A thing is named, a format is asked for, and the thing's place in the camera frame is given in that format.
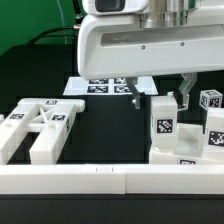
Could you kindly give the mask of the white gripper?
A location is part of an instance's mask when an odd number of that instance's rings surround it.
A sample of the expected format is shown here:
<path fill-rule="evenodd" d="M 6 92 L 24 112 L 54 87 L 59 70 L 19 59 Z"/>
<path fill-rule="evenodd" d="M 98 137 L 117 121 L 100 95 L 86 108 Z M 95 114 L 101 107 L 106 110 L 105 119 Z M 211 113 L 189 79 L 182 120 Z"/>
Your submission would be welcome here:
<path fill-rule="evenodd" d="M 127 78 L 136 109 L 141 108 L 138 80 L 129 77 L 182 73 L 173 96 L 178 109 L 187 110 L 197 82 L 190 72 L 224 69 L 224 13 L 194 17 L 182 27 L 149 29 L 134 15 L 88 16 L 79 31 L 77 59 L 87 80 Z"/>

